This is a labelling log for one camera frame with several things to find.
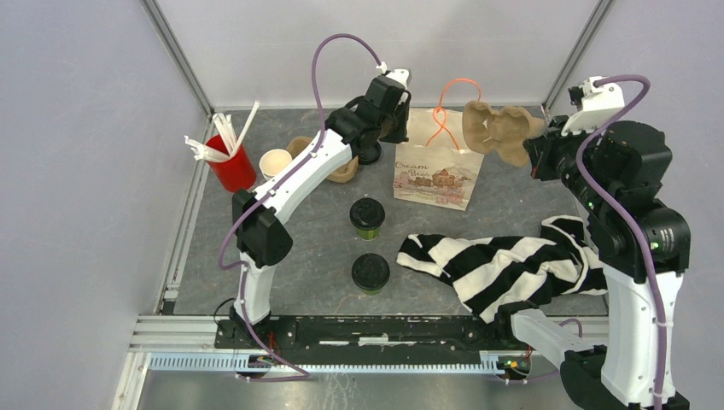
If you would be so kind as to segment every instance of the brown paper bag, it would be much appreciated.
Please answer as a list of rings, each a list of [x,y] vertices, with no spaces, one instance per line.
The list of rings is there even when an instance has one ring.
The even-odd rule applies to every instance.
[[[438,114],[441,120],[443,113]],[[407,121],[407,137],[395,149],[394,197],[406,201],[464,211],[475,187],[483,154],[468,149],[463,138],[463,114],[447,110],[446,131],[429,141],[440,125],[433,109],[412,108]]]

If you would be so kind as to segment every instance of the orange bag handle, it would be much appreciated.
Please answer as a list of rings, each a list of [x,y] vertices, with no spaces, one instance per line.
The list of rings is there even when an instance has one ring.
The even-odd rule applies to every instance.
[[[445,88],[442,89],[442,93],[440,94],[440,102],[438,102],[437,107],[435,107],[435,109],[432,110],[432,119],[435,120],[435,122],[437,123],[438,126],[440,126],[440,128],[434,134],[432,134],[432,137],[430,137],[428,139],[428,142],[425,144],[426,147],[429,145],[429,143],[432,142],[433,139],[435,139],[435,137],[440,135],[440,132],[442,132],[442,130],[445,130],[447,132],[447,135],[450,136],[452,143],[455,144],[455,148],[457,148],[458,151],[460,151],[460,145],[458,144],[458,140],[455,138],[453,133],[449,129],[447,129],[447,127],[445,126],[445,124],[447,123],[447,111],[442,107],[442,99],[445,97],[445,93],[450,88],[450,86],[455,83],[473,84],[477,88],[477,101],[480,101],[480,99],[482,98],[482,90],[481,90],[480,86],[472,79],[454,79],[453,81],[450,81],[449,83],[447,83],[447,85],[445,85]],[[437,113],[440,113],[440,112],[442,112],[444,114],[444,116],[442,118],[442,122],[440,122],[437,119]]]

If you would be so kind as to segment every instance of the white wall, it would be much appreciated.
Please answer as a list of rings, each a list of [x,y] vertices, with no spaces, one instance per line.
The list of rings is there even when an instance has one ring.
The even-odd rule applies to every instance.
[[[160,0],[184,53],[216,107],[314,105],[312,55],[350,32],[390,67],[412,69],[415,103],[435,103],[445,83],[469,77],[493,103],[541,103],[595,0]],[[357,44],[336,40],[319,58],[323,103],[363,94],[375,75]],[[451,103],[476,97],[459,85]]]
[[[724,217],[721,135],[724,3],[717,0],[618,1],[569,85],[591,75],[638,73],[652,82],[627,117],[666,133],[674,160],[661,199],[692,228],[692,262],[675,311],[674,384],[692,408],[724,403]],[[627,98],[636,84],[622,85]],[[570,113],[568,93],[554,106]]]
[[[204,116],[138,0],[3,0],[0,38],[0,408],[108,408]]]

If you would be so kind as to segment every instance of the paper cup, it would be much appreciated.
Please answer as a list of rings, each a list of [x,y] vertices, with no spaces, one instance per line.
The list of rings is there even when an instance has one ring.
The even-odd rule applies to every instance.
[[[272,149],[261,156],[259,169],[268,181],[276,177],[292,162],[292,155],[286,149]]]

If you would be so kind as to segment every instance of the red container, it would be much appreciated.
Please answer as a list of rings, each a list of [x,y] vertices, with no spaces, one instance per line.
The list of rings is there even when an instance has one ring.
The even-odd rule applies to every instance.
[[[220,135],[209,139],[206,146],[221,151],[224,154],[229,154]],[[241,188],[248,190],[256,181],[256,171],[248,160],[247,151],[244,150],[243,145],[236,152],[236,155],[228,161],[209,161],[208,165],[219,178],[224,188],[232,194]]]

